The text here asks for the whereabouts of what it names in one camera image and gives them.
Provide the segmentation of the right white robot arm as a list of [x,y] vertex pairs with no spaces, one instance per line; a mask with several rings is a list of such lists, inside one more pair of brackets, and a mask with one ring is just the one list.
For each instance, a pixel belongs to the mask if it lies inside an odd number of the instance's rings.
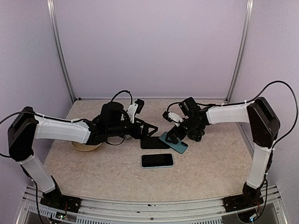
[[270,167],[270,158],[274,142],[278,137],[280,121],[264,97],[236,105],[208,104],[201,108],[192,97],[180,102],[179,107],[184,117],[165,111],[163,117],[174,122],[175,126],[168,132],[164,132],[159,139],[179,153],[187,149],[187,144],[182,140],[185,136],[195,134],[198,137],[204,135],[206,126],[219,123],[248,123],[254,142],[254,156],[250,174],[246,186],[252,188],[239,196],[239,203],[243,207],[249,207],[257,200],[258,189],[264,182],[265,174]]

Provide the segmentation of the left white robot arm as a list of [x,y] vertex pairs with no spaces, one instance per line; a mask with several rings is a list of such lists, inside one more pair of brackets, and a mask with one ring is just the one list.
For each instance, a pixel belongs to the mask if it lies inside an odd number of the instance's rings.
[[118,102],[108,102],[93,120],[59,119],[34,112],[32,107],[24,107],[15,113],[16,119],[7,131],[9,156],[20,164],[25,174],[36,182],[40,190],[47,194],[47,200],[59,208],[65,204],[65,196],[58,192],[58,186],[32,148],[33,141],[39,139],[76,142],[85,146],[106,143],[110,137],[130,136],[143,140],[158,131],[158,127],[136,118],[142,106],[132,103],[127,110]]

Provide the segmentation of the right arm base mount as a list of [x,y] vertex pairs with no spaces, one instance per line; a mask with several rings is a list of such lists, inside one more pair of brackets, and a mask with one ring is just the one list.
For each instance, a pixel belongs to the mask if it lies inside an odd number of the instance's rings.
[[262,186],[254,189],[245,183],[241,194],[223,198],[225,211],[243,210],[257,206],[258,204],[263,204],[264,200],[261,194],[261,188]]

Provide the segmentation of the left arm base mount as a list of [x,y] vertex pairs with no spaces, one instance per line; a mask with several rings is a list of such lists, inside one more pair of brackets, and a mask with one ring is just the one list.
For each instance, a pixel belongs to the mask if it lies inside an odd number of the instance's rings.
[[43,193],[40,204],[66,212],[78,213],[81,201],[81,198],[52,191],[47,194]]

